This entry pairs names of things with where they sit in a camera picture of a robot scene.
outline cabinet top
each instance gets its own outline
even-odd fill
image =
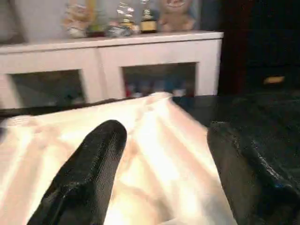
[[[58,49],[109,47],[118,45],[138,45],[178,41],[212,40],[221,39],[222,37],[222,32],[190,31],[182,33],[157,33],[148,35],[143,34],[120,38],[95,37],[83,39],[65,39],[33,44],[3,45],[0,46],[0,54],[40,52]]]

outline cabinet door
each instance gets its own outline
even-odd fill
[[[177,95],[180,90],[215,95],[220,46],[221,40],[215,39],[101,48],[108,97],[156,91]]]
[[[93,103],[105,99],[97,49],[0,55],[2,108]]]

